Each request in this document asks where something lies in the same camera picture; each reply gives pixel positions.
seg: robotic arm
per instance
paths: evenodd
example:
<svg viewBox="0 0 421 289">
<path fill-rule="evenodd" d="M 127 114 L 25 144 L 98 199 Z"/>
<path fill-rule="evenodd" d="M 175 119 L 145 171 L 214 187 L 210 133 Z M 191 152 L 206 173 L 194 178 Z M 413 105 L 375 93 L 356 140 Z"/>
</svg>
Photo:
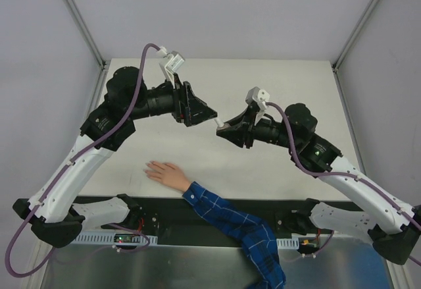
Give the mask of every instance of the robotic arm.
<svg viewBox="0 0 421 289">
<path fill-rule="evenodd" d="M 339 190 L 363 210 L 345 211 L 307 199 L 303 209 L 291 213 L 282 224 L 299 234 L 314 227 L 343 232 L 372 244 L 392 263 L 403 265 L 421 234 L 416 226 L 421 223 L 421 207 L 413 207 L 389 194 L 353 166 L 338 148 L 317 135 L 317 120 L 302 103 L 287 107 L 284 117 L 291 126 L 297 163 L 285 121 L 277 122 L 265 113 L 268 100 L 266 91 L 250 90 L 246 110 L 219 126 L 216 135 L 247 149 L 255 140 L 288 148 L 291 160 L 300 169 Z M 392 206 L 387 198 L 398 207 Z"/>
<path fill-rule="evenodd" d="M 161 68 L 166 81 L 156 88 L 148 89 L 142 80 L 129 118 L 113 135 L 72 161 L 77 152 L 113 129 L 128 110 L 134 96 L 139 69 L 119 68 L 107 82 L 104 102 L 89 114 L 80 128 L 76 143 L 56 173 L 29 200 L 18 199 L 14 203 L 13 209 L 22 219 L 38 206 L 29 223 L 40 240 L 61 248 L 71 243 L 81 231 L 89 228 L 109 223 L 138 226 L 143 213 L 139 205 L 127 195 L 89 204 L 74 204 L 74 199 L 93 173 L 136 131 L 134 120 L 171 113 L 177 122 L 194 126 L 217 116 L 216 111 L 194 95 L 189 82 L 181 82 L 178 78 L 176 71 L 183 64 L 183 57 L 175 51 L 167 53 L 163 47 L 159 53 L 164 57 Z M 51 181 L 65 166 L 68 166 L 67 171 L 40 203 L 39 200 Z"/>
</svg>

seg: blue plaid shirt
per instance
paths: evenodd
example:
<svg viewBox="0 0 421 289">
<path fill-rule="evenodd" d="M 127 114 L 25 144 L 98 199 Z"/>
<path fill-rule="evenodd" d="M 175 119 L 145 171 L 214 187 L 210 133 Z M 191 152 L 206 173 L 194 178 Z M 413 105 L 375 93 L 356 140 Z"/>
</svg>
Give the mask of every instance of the blue plaid shirt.
<svg viewBox="0 0 421 289">
<path fill-rule="evenodd" d="M 247 258 L 259 270 L 263 279 L 249 289 L 282 289 L 285 274 L 279 264 L 278 245 L 268 224 L 262 219 L 235 209 L 225 199 L 193 182 L 183 198 L 194 211 L 224 234 L 241 242 Z"/>
</svg>

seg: metal frame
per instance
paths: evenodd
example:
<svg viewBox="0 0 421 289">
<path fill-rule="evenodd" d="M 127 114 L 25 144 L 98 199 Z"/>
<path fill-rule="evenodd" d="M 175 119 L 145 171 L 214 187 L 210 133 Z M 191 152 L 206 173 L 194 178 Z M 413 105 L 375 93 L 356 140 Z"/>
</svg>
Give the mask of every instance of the metal frame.
<svg viewBox="0 0 421 289">
<path fill-rule="evenodd" d="M 95 85 L 95 89 L 93 91 L 93 95 L 91 97 L 91 101 L 89 104 L 89 108 L 87 110 L 87 114 L 89 114 L 90 111 L 92 111 L 94 108 L 96 108 L 97 104 L 99 103 L 100 96 L 102 93 L 102 89 L 105 83 L 105 78 L 107 76 L 108 72 L 108 66 L 109 62 L 106 62 L 104 58 L 102 57 L 101 52 L 99 51 L 95 41 L 93 40 L 93 37 L 84 22 L 84 19 L 82 18 L 82 15 L 79 11 L 79 9 L 76 6 L 76 3 L 74 0 L 63 0 L 66 4 L 70 15 L 72 16 L 75 25 L 78 27 L 81 36 L 85 40 L 87 46 L 89 47 L 89 50 L 91 51 L 93 57 L 95 58 L 97 64 L 100 66 L 101 71 L 99 73 L 99 76 L 97 78 L 97 83 Z M 355 137 L 355 132 L 353 128 L 353 122 L 352 118 L 349 112 L 349 107 L 347 105 L 346 97 L 343 93 L 340 79 L 337 75 L 339 67 L 343 64 L 348 52 L 356 42 L 356 40 L 359 37 L 359 34 L 361 33 L 364 26 L 367 24 L 367 22 L 370 20 L 370 17 L 372 16 L 372 13 L 376 9 L 376 7 L 379 5 L 381 0 L 370 0 L 368 3 L 366 9 L 364 10 L 362 16 L 359 18 L 356 26 L 354 27 L 353 31 L 351 32 L 348 40 L 346 41 L 346 44 L 344 45 L 343 49 L 341 50 L 341 53 L 339 54 L 337 61 L 333 64 L 333 72 L 335 77 L 335 82 L 337 84 L 337 90 L 339 93 L 339 96 L 341 98 L 341 102 L 343 105 L 343 110 L 345 113 L 345 117 L 347 119 L 347 124 L 349 127 L 349 131 L 351 134 L 351 139 L 353 141 L 353 145 L 356 151 L 357 159 L 359 162 L 359 167 L 362 172 L 365 172 L 364 163 L 361 158 L 360 149 L 358 146 L 357 139 Z M 31 260 L 28 264 L 28 267 L 35 267 L 37 264 L 39 264 L 42 259 L 47 255 L 48 251 L 51 249 L 51 246 L 48 244 L 37 241 L 36 248 L 33 252 L 33 255 L 31 257 Z M 407 268 L 405 266 L 398 266 L 389 262 L 386 262 L 385 266 L 389 269 L 391 282 L 395 289 L 412 289 L 414 288 L 414 284 L 412 283 L 412 279 L 409 275 L 409 272 L 407 271 Z M 31 277 L 25 278 L 22 281 L 22 288 L 39 288 L 41 286 L 43 275 L 45 272 L 46 266 L 44 266 L 38 273 L 32 275 Z"/>
</svg>

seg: white table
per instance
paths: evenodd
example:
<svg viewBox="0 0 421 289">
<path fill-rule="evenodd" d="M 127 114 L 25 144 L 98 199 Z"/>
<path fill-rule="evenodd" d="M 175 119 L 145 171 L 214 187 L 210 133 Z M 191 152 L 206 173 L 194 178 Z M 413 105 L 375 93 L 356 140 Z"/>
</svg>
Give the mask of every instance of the white table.
<svg viewBox="0 0 421 289">
<path fill-rule="evenodd" d="M 144 78 L 148 88 L 164 81 L 158 61 L 147 60 Z M 107 80 L 123 66 L 139 67 L 139 59 L 113 59 Z M 255 86 L 264 88 L 270 100 L 284 109 L 305 103 L 318 119 L 317 134 L 357 165 L 329 62 L 188 59 L 179 75 L 222 120 L 246 108 L 247 91 Z M 281 120 L 274 109 L 268 113 Z M 192 180 L 226 198 L 347 200 L 327 184 L 301 173 L 289 160 L 287 149 L 258 141 L 250 150 L 240 149 L 216 137 L 212 120 L 186 128 L 168 114 L 137 120 L 136 130 L 94 174 L 81 195 L 180 197 L 144 175 L 145 163 L 158 160 L 179 164 Z"/>
</svg>

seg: sleeve cuff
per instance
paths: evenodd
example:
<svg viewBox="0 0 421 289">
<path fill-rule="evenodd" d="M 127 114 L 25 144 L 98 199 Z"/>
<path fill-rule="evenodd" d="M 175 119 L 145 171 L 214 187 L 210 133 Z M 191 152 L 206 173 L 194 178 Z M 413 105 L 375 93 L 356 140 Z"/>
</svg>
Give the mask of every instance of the sleeve cuff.
<svg viewBox="0 0 421 289">
<path fill-rule="evenodd" d="M 204 187 L 196 182 L 192 182 L 189 189 L 183 194 L 183 198 L 190 203 L 190 205 L 194 206 L 201 200 L 205 192 L 206 189 L 204 189 Z"/>
</svg>

